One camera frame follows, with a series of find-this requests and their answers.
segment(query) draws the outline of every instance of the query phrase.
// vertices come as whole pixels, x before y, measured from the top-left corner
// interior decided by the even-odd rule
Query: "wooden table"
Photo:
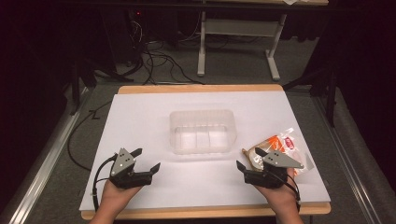
[[[286,95],[284,96],[285,98],[283,98],[283,90],[279,85],[185,85],[185,86],[124,86],[121,87],[119,89],[119,94],[118,96],[122,96],[125,94],[128,95],[134,95],[134,96],[138,96],[138,98],[144,98],[144,97],[153,97],[156,94],[162,94],[162,93],[174,93],[174,94],[169,94],[166,95],[169,98],[172,97],[177,97],[178,95],[183,95],[185,93],[190,94],[191,96],[196,96],[196,94],[207,94],[209,92],[214,92],[215,94],[227,94],[227,92],[229,93],[235,93],[235,92],[241,92],[241,94],[249,94],[249,92],[252,93],[263,93],[266,94],[266,92],[268,92],[268,94],[273,94],[273,93],[280,93],[280,95],[282,95],[282,99],[278,99],[280,102],[286,102],[285,104],[282,104],[282,108],[286,108],[286,110],[288,110],[287,113],[288,117],[290,117],[290,120],[292,121],[292,125],[294,126],[294,128],[296,129],[297,132],[299,132],[299,128],[298,128],[298,124],[294,123],[294,116],[292,115],[292,111],[289,105],[289,102],[286,98]],[[112,155],[111,150],[107,151],[108,148],[112,148],[112,145],[117,146],[119,142],[123,142],[124,145],[122,145],[123,147],[125,147],[125,144],[128,145],[129,141],[133,142],[133,144],[135,144],[136,141],[138,141],[138,138],[133,138],[131,136],[131,138],[133,138],[134,140],[130,140],[130,139],[126,139],[125,140],[125,136],[129,137],[129,134],[126,134],[124,136],[120,136],[125,134],[125,131],[127,129],[127,127],[121,127],[122,125],[124,125],[125,123],[128,123],[129,121],[124,118],[122,115],[120,115],[119,111],[115,111],[115,110],[120,110],[120,108],[124,108],[125,110],[127,110],[126,114],[129,114],[128,111],[128,106],[131,108],[136,108],[136,105],[130,105],[130,103],[126,103],[127,106],[120,107],[120,102],[115,102],[113,101],[113,105],[112,108],[110,109],[108,118],[107,118],[107,122],[106,122],[106,127],[104,129],[104,133],[102,135],[102,139],[101,139],[101,143],[99,145],[98,148],[98,152],[96,154],[95,157],[95,162],[94,165],[92,167],[92,172],[93,174],[95,174],[97,167],[99,166],[99,164],[105,160],[105,158],[108,158],[108,156]],[[184,102],[183,105],[186,106],[191,106],[189,105],[189,102]],[[236,113],[236,119],[242,119],[240,118],[239,114]],[[240,133],[239,133],[239,140],[243,140],[246,137],[244,137],[244,135],[242,134],[242,131],[245,130],[243,127],[243,125],[239,125],[240,128]],[[141,128],[138,130],[139,132],[144,132],[145,129]],[[168,201],[166,201],[166,197],[165,200],[162,199],[161,197],[165,194],[166,195],[172,195],[171,193],[169,193],[169,191],[164,191],[164,192],[160,192],[158,193],[157,196],[152,196],[152,194],[155,194],[157,190],[171,190],[171,189],[166,189],[168,188],[168,183],[169,183],[169,179],[174,178],[175,182],[177,182],[177,177],[174,176],[170,176],[169,174],[171,173],[167,173],[166,171],[166,166],[168,164],[168,166],[171,165],[171,163],[177,163],[180,164],[180,161],[178,161],[177,159],[174,159],[175,155],[170,155],[172,153],[168,153],[170,155],[169,158],[172,158],[170,162],[168,162],[167,164],[165,163],[166,157],[168,157],[168,154],[164,154],[163,152],[161,152],[160,154],[154,153],[154,154],[150,154],[150,151],[147,151],[146,149],[148,149],[145,146],[142,146],[143,148],[143,153],[141,156],[139,156],[137,158],[138,162],[137,164],[139,164],[139,162],[145,162],[145,163],[149,163],[148,167],[150,167],[151,165],[153,165],[154,163],[160,161],[162,163],[162,167],[159,171],[159,173],[157,173],[154,177],[153,177],[153,183],[150,186],[146,186],[144,187],[132,200],[131,200],[131,205],[128,205],[127,208],[122,211],[117,219],[146,219],[146,218],[155,218],[155,219],[162,219],[162,218],[195,218],[195,217],[260,217],[260,216],[274,216],[274,212],[271,210],[271,208],[269,207],[269,205],[265,202],[264,198],[260,195],[260,193],[256,192],[257,190],[255,190],[253,187],[251,187],[250,185],[247,185],[244,183],[243,181],[243,175],[242,173],[240,173],[239,171],[237,171],[236,169],[236,164],[234,164],[234,158],[231,157],[231,169],[232,170],[232,174],[229,175],[229,177],[227,178],[235,178],[234,182],[237,182],[235,185],[237,185],[238,188],[246,188],[247,190],[238,190],[239,192],[241,192],[240,194],[243,196],[244,193],[247,193],[247,196],[250,193],[257,193],[257,195],[254,195],[253,198],[257,198],[260,197],[259,203],[256,204],[227,204],[227,205],[210,205],[210,206],[196,206],[196,205],[192,205],[192,206],[177,206],[177,207],[172,207],[168,205],[162,206],[162,207],[150,207],[150,208],[137,208],[137,209],[131,209],[131,207],[137,205],[138,203],[142,203],[144,200],[153,200],[156,201],[158,200],[159,203],[172,203],[173,200],[177,200],[174,198],[169,198],[168,196]],[[241,155],[241,157],[239,158],[239,155],[242,154],[240,153],[239,149],[235,150],[235,155],[237,155],[237,159],[238,160],[242,160],[243,156]],[[152,157],[152,155],[158,155],[158,157],[154,160],[151,159],[147,161],[147,158]],[[318,171],[316,170],[316,168],[314,168],[312,171],[309,172],[313,172],[313,175],[317,175],[318,176],[318,182],[314,185],[318,185],[318,186],[305,186],[305,185],[299,185],[301,193],[302,193],[302,207],[301,207],[301,215],[319,215],[319,214],[328,214],[331,211],[331,206],[330,206],[330,198],[328,197],[327,191],[325,190],[325,194],[327,194],[324,196],[324,199],[322,196],[320,196],[319,198],[321,198],[321,202],[316,201],[316,199],[309,199],[309,197],[313,197],[312,194],[315,194],[315,190],[316,189],[324,189],[324,185],[323,182],[321,180],[321,178],[318,175]],[[108,174],[107,172],[103,172],[104,176],[102,177],[106,177],[106,175]],[[310,179],[312,179],[310,176],[307,177],[303,177],[301,176],[302,181],[306,182],[306,181],[310,181]],[[88,186],[84,195],[84,199],[83,202],[81,203],[81,215],[84,219],[91,219],[94,215],[94,209],[93,209],[93,205],[92,205],[92,199],[90,196],[90,192],[91,192],[91,188],[92,185],[90,185],[90,183],[92,182],[92,175],[90,177],[90,180],[88,182]],[[102,192],[102,189],[98,186],[98,193],[100,194]]]

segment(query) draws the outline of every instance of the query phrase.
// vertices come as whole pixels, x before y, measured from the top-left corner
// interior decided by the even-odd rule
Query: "white surface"
[[[176,154],[227,152],[236,138],[231,110],[185,110],[170,114],[170,144]]]
[[[178,110],[230,109],[234,113],[237,139],[228,153],[176,155],[169,141],[169,115]],[[236,168],[236,160],[248,166],[241,149],[293,128],[302,150],[311,158],[289,101],[283,91],[147,93],[115,95],[80,210],[93,210],[92,181],[99,165],[121,147],[137,157],[136,172],[161,163],[152,184],[145,186],[126,209],[263,204],[265,199]],[[108,177],[110,164],[99,178]],[[302,202],[329,202],[318,173],[296,177]],[[104,181],[98,183],[101,198]]]

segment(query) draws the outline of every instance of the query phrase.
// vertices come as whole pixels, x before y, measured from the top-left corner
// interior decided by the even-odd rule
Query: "snack bag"
[[[263,169],[262,157],[257,155],[255,152],[255,148],[259,147],[267,153],[271,150],[279,150],[301,163],[304,168],[294,169],[295,175],[302,174],[312,169],[314,167],[313,162],[301,148],[298,148],[298,139],[293,136],[293,131],[294,129],[289,128],[283,133],[265,139],[254,147],[251,147],[249,150],[243,148],[242,152],[247,157],[251,168],[255,171],[262,171]]]

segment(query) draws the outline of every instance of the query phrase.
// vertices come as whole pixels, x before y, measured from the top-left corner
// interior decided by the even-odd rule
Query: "wooden board edge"
[[[300,214],[302,216],[326,215],[331,212],[330,203],[303,203]],[[83,219],[90,220],[94,211],[81,211]],[[268,204],[240,205],[220,207],[189,207],[189,208],[158,208],[124,210],[117,219],[175,219],[175,218],[203,218],[203,217],[268,217],[275,213]]]
[[[283,91],[283,88],[278,84],[122,86],[119,88],[118,94],[214,91]]]

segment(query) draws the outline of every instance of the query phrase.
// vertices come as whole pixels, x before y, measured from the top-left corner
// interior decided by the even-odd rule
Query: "wrist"
[[[96,211],[95,216],[91,220],[90,224],[100,223],[107,224],[113,223],[114,219],[117,217],[119,213],[114,211],[112,208],[99,207]]]

